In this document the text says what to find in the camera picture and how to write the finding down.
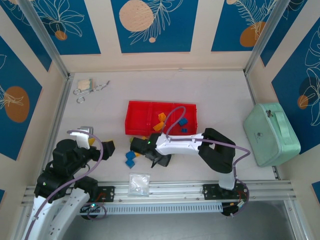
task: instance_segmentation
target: case handle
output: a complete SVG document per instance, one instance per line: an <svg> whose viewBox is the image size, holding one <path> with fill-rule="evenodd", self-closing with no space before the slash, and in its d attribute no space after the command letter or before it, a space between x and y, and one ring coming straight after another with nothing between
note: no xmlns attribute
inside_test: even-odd
<svg viewBox="0 0 320 240"><path fill-rule="evenodd" d="M279 125L281 136L283 138L284 144L289 145L292 144L292 139L290 137L290 132L288 125L286 124L286 118L282 111L275 111L275 118Z"/></svg>

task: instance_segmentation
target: red compartment box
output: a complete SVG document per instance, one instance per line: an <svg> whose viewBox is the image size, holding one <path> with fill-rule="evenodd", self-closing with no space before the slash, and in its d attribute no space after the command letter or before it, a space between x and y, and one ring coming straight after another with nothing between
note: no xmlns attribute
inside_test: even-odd
<svg viewBox="0 0 320 240"><path fill-rule="evenodd" d="M184 106L186 112L184 118L188 123L184 126L177 124L170 131L170 135L193 135L197 133L197 107L195 104L171 103L171 102L153 102L153 101L129 101L128 110L125 117L125 134L149 136L155 131L153 127L160 121L158 115L164 113L166 116L176 107ZM164 133L181 116L183 109L176 110L166 122Z"/></svg>

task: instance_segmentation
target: mint green case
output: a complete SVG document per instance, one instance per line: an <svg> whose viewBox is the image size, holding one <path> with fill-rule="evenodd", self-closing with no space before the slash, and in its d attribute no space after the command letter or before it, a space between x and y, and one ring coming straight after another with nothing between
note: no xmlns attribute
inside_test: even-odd
<svg viewBox="0 0 320 240"><path fill-rule="evenodd" d="M261 167L278 166L300 153L299 140L279 103L255 105L243 127Z"/></svg>

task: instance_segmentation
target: white table surface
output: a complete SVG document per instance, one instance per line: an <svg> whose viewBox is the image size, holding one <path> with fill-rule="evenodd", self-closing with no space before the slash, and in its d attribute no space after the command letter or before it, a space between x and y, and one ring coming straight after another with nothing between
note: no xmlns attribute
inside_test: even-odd
<svg viewBox="0 0 320 240"><path fill-rule="evenodd" d="M94 78L96 84L110 80L102 91L86 96L76 103L73 94L78 80ZM129 169L125 154L130 150L130 135L125 135L125 118L130 100L191 103L197 107L197 132L214 128L238 146L251 149L243 129L243 121L253 108L246 79L242 71L123 71L76 73L67 100L57 142L73 138L66 132L80 126L94 127L94 134L102 141L113 140L115 151L102 161L90 177L98 181L128 181L129 173L148 173L151 181L218 180L215 171L199 156L173 155L168 167L156 165L144 156L134 159ZM236 150L235 159L244 154ZM253 154L240 161L237 175L242 180L274 180L272 167L259 167Z"/></svg>

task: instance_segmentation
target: clear plastic bag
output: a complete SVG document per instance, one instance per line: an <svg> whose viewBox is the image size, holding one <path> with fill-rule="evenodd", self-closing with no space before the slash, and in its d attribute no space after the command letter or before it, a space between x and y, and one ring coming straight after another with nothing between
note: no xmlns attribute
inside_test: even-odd
<svg viewBox="0 0 320 240"><path fill-rule="evenodd" d="M128 196L148 197L150 174L130 173Z"/></svg>

